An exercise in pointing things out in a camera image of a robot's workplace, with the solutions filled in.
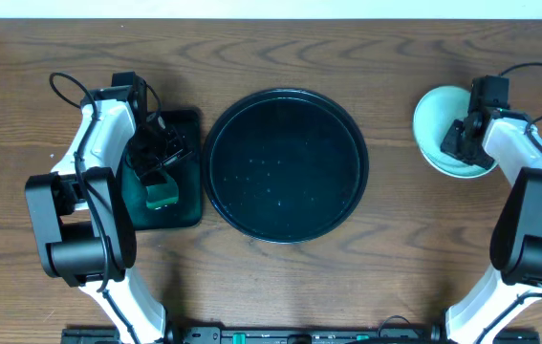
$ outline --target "white speck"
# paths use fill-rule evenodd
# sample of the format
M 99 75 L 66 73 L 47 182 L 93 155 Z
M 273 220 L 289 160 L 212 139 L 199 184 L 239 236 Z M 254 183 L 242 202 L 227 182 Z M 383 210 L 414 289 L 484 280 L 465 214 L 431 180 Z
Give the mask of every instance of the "white speck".
M 54 314 L 54 312 L 56 312 L 56 310 L 52 310 L 52 312 L 48 316 L 46 316 L 45 319 L 43 319 L 43 322 L 48 321 L 48 319 L 50 318 L 50 316 L 52 316 L 52 314 Z

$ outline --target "black round tray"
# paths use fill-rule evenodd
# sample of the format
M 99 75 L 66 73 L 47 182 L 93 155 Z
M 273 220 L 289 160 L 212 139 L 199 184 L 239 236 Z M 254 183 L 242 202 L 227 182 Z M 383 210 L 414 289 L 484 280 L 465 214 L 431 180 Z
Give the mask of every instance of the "black round tray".
M 274 89 L 227 109 L 206 138 L 203 185 L 232 226 L 274 243 L 328 233 L 356 208 L 368 178 L 358 127 L 310 91 Z

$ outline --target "wooden tabletop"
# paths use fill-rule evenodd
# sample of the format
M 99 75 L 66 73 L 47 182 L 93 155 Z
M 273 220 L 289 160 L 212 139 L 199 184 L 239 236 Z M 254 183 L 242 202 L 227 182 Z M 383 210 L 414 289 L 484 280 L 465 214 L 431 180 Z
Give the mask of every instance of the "wooden tabletop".
M 267 88 L 342 105 L 370 157 L 343 225 L 305 244 L 263 243 L 204 197 L 198 226 L 138 234 L 137 266 L 182 324 L 366 328 L 393 314 L 439 319 L 488 266 L 509 184 L 499 170 L 465 181 L 433 169 L 413 140 L 413 110 L 433 87 L 526 61 L 542 61 L 542 21 L 0 20 L 0 343 L 56 343 L 65 327 L 109 324 L 36 252 L 24 183 L 50 171 L 81 119 L 49 73 L 100 88 L 134 70 L 165 108 L 198 107 L 203 138 L 228 106 Z M 542 114 L 542 70 L 510 80 L 513 108 Z M 511 325 L 542 335 L 542 302 Z

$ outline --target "white background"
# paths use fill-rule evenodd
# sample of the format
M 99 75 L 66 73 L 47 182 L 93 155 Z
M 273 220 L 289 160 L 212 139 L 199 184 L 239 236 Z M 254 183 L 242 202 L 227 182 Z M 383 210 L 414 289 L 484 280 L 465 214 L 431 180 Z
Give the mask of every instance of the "white background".
M 542 0 L 0 0 L 0 18 L 542 19 Z

